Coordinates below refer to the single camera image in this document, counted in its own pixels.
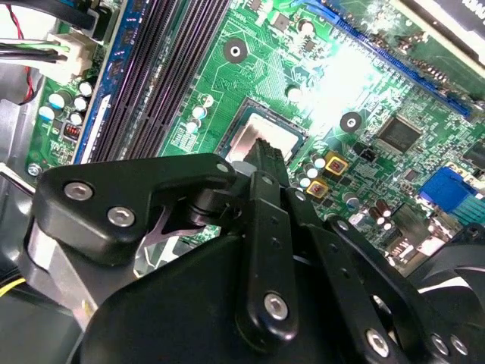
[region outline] yellow wire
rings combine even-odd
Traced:
[[[19,278],[16,281],[13,281],[9,284],[6,284],[4,287],[0,288],[0,297],[2,297],[4,294],[6,294],[12,288],[14,288],[14,287],[16,287],[19,284],[22,284],[24,282],[25,282],[25,278]]]

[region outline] black wire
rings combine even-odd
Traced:
[[[22,54],[12,54],[12,55],[0,55],[0,60],[10,59],[15,61],[40,61],[55,63],[56,61],[65,61],[67,59],[64,55],[22,55]]]
[[[41,49],[23,49],[17,47],[4,47],[0,45],[0,55],[57,55],[57,52],[52,50],[41,50]]]

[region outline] electrolytic capacitor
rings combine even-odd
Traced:
[[[86,111],[88,109],[88,105],[88,100],[84,96],[79,95],[74,99],[74,108],[77,111]]]
[[[192,110],[192,116],[195,118],[195,119],[203,119],[207,116],[207,109],[203,106],[196,106],[193,110]]]
[[[391,208],[383,199],[378,199],[376,201],[376,207],[384,218],[388,218],[391,216]]]
[[[298,176],[298,182],[300,183],[300,186],[303,188],[307,188],[310,186],[311,180],[310,178],[307,177],[305,173],[300,173]]]
[[[77,85],[79,93],[84,97],[91,97],[94,93],[94,85],[96,83],[95,78],[90,78],[88,80],[83,80]]]
[[[82,114],[80,112],[73,111],[69,115],[69,121],[70,121],[70,123],[72,125],[77,126],[77,127],[79,127],[79,126],[81,126],[83,124],[83,120],[84,120],[84,114]]]
[[[192,118],[187,121],[187,124],[185,124],[185,129],[187,130],[187,133],[194,134],[199,131],[201,125],[202,123],[199,119]]]
[[[53,108],[57,108],[62,110],[66,106],[68,106],[73,101],[73,96],[64,89],[60,89],[56,93],[51,94],[48,97],[49,103],[52,105]]]
[[[342,200],[350,210],[356,210],[361,205],[361,202],[359,201],[357,195],[353,192],[344,193],[342,196]]]
[[[318,169],[312,163],[308,163],[305,165],[305,173],[308,178],[315,178],[318,176]]]
[[[313,153],[310,159],[317,169],[322,169],[325,167],[325,159],[321,154]]]
[[[49,106],[41,106],[39,108],[39,116],[41,119],[46,121],[53,121],[54,119],[61,116],[62,111],[58,108],[51,108]]]
[[[379,212],[377,207],[371,207],[369,209],[369,215],[374,219],[374,221],[378,225],[382,225],[385,222],[385,218],[382,216],[382,214]]]

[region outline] motherboard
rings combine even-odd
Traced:
[[[399,4],[128,0],[86,77],[46,81],[42,106],[72,100],[63,116],[39,110],[26,168],[203,152],[233,162],[262,138],[322,220],[347,218],[395,265],[429,256],[485,223],[485,79]]]

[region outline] chip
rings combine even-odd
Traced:
[[[321,199],[328,192],[328,186],[322,180],[313,180],[306,189],[306,193]]]
[[[111,67],[109,69],[109,77],[113,78],[117,76],[121,71],[123,70],[123,59],[117,59],[116,61],[113,61],[111,64]]]
[[[123,44],[124,45],[130,44],[134,34],[135,34],[134,29],[130,29],[130,28],[126,29],[123,34]]]
[[[278,148],[289,162],[307,140],[306,132],[282,116],[246,98],[217,147],[227,161],[242,161],[261,138]]]
[[[340,176],[349,166],[349,163],[335,152],[328,152],[325,156],[325,169],[337,176]]]
[[[404,179],[408,180],[409,182],[412,182],[413,180],[416,179],[418,175],[419,173],[417,171],[415,171],[414,169],[410,169],[409,171],[406,172]]]
[[[416,143],[421,133],[407,121],[391,117],[377,136],[380,141],[384,142],[392,150],[406,153]]]
[[[273,23],[271,23],[276,29],[281,30],[284,32],[288,29],[289,26],[289,18],[284,16],[283,14],[279,13]]]
[[[470,161],[479,169],[485,169],[485,143],[476,142],[464,155],[463,159]]]

